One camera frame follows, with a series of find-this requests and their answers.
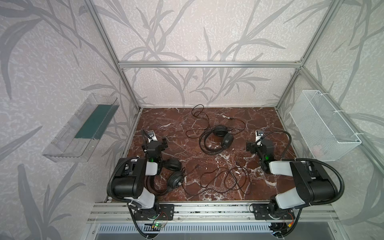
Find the clear plastic wall tray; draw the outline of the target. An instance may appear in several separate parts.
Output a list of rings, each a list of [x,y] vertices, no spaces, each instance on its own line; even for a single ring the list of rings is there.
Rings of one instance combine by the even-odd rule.
[[[119,106],[117,97],[90,94],[43,156],[55,163],[88,162]]]

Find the aluminium front rail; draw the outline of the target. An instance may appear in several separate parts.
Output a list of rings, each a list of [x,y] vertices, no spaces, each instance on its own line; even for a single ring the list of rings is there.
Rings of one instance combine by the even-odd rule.
[[[172,210],[161,210],[161,220],[168,223],[250,223],[256,222],[252,202],[172,202]],[[303,209],[300,222],[339,222],[333,206],[312,206]],[[87,223],[131,223],[126,204],[96,203]]]

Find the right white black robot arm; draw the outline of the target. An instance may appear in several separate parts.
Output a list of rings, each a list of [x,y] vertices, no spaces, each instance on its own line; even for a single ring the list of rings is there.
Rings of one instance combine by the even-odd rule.
[[[308,158],[277,161],[273,143],[262,139],[247,142],[246,151],[257,155],[265,173],[288,176],[294,180],[292,189],[272,197],[268,206],[271,212],[331,204],[345,192],[343,177],[325,162]]]

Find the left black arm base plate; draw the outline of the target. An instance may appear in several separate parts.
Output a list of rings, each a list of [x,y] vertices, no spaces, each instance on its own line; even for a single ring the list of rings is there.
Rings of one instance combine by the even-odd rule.
[[[175,205],[174,204],[159,204],[154,205],[151,209],[135,210],[134,218],[137,221],[158,220],[171,221],[174,218]]]

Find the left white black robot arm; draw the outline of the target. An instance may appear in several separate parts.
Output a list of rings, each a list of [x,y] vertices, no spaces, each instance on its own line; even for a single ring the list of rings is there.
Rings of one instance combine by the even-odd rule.
[[[150,140],[144,144],[145,156],[121,158],[107,184],[107,195],[138,213],[157,215],[160,211],[156,196],[145,187],[146,178],[159,175],[163,168],[162,151],[167,140]]]

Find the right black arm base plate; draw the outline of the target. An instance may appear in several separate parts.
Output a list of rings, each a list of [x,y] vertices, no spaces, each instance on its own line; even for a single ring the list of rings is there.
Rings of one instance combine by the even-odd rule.
[[[295,220],[293,209],[280,209],[273,203],[256,204],[249,206],[250,212],[254,215],[255,220]]]

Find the aluminium frame crossbar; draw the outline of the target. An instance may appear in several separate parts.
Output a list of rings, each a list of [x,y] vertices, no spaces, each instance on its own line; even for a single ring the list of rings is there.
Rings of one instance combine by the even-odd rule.
[[[209,62],[209,61],[121,61],[122,69],[128,68],[299,68],[302,63],[295,61],[247,61],[247,62]]]

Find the green lit circuit board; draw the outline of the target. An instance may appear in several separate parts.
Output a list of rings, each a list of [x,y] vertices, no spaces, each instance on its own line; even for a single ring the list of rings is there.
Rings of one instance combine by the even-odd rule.
[[[160,231],[160,229],[164,228],[166,226],[166,223],[153,223],[152,224],[152,230],[153,231]]]

